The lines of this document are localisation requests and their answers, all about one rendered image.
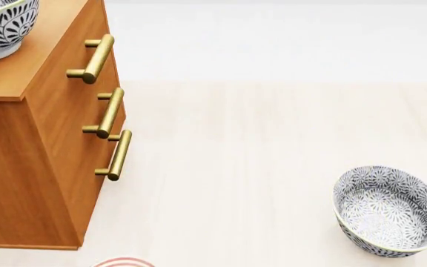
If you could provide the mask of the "wooden drawer cabinet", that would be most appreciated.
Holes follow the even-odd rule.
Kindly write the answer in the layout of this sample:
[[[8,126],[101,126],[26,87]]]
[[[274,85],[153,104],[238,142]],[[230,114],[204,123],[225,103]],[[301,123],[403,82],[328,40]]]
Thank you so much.
[[[98,125],[121,88],[113,48],[94,84],[67,78],[85,69],[111,34],[105,0],[39,0],[20,48],[0,59],[0,248],[76,250],[85,234],[117,142],[82,133]]]

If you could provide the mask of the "red white striped plate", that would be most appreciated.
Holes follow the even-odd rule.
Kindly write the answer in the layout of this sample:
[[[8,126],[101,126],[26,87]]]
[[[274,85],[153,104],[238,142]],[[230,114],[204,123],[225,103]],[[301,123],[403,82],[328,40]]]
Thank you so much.
[[[135,257],[114,257],[91,267],[155,267],[154,264]]]

